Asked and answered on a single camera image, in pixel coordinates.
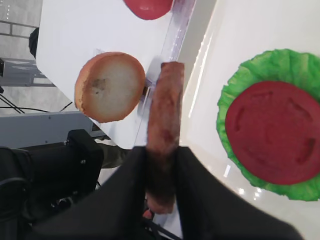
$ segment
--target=white table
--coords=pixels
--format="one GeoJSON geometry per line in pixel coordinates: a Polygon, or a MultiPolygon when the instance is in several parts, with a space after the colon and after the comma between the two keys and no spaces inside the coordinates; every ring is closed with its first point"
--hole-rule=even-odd
{"type": "MultiPolygon", "coordinates": [[[[128,53],[152,75],[149,67],[163,49],[171,18],[169,12],[142,20],[122,0],[43,0],[36,64],[71,101],[82,66],[99,51],[128,53]]],[[[135,144],[139,105],[124,120],[98,124],[121,148],[135,144]]]]}
{"type": "Polygon", "coordinates": [[[218,100],[239,65],[266,50],[289,48],[320,57],[320,1],[219,0],[183,99],[181,144],[223,184],[257,208],[320,236],[320,202],[288,200],[253,187],[227,157],[218,133],[218,100]]]}

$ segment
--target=lettuce leaf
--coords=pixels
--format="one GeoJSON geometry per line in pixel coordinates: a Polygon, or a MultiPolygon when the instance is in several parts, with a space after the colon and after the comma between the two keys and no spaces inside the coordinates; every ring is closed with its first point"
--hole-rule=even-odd
{"type": "Polygon", "coordinates": [[[283,81],[308,92],[320,103],[320,58],[310,53],[290,49],[266,51],[242,63],[225,85],[218,101],[216,129],[228,157],[241,170],[251,185],[286,195],[291,200],[317,201],[320,198],[320,174],[293,184],[279,185],[266,182],[251,174],[233,153],[225,128],[229,106],[245,89],[261,81],[283,81]]]}

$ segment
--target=floor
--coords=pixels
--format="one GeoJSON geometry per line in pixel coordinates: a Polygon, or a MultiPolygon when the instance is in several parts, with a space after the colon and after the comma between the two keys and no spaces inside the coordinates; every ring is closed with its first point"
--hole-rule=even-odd
{"type": "MultiPolygon", "coordinates": [[[[42,0],[0,0],[0,21],[38,27],[40,24],[42,0]]],[[[33,31],[29,27],[13,28],[14,34],[29,36],[33,31]]],[[[0,23],[0,33],[8,33],[9,25],[0,23]]],[[[0,58],[34,60],[29,52],[29,40],[26,38],[0,35],[0,58]]],[[[49,112],[58,112],[70,100],[56,87],[17,87],[4,86],[3,95],[22,108],[35,108],[49,112]]],[[[0,107],[7,105],[0,102],[0,107]]],[[[71,104],[65,111],[76,111],[71,104]]],[[[15,114],[13,109],[1,109],[1,115],[15,114]]]]}

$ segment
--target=bread slice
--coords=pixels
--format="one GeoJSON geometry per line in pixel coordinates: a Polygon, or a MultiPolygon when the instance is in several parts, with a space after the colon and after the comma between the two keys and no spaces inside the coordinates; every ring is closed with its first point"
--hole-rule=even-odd
{"type": "Polygon", "coordinates": [[[140,62],[122,52],[89,60],[75,84],[75,106],[86,116],[108,123],[129,115],[139,103],[146,74],[140,62]]]}

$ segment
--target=red tomato slice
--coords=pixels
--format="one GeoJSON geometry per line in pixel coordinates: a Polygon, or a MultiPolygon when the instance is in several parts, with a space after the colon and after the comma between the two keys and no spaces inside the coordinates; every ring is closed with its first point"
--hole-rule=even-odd
{"type": "Polygon", "coordinates": [[[124,0],[125,4],[139,18],[155,20],[167,14],[174,0],[124,0]]]}
{"type": "Polygon", "coordinates": [[[237,159],[269,183],[297,184],[320,172],[320,105],[292,84],[247,88],[229,107],[225,130],[237,159]]]}

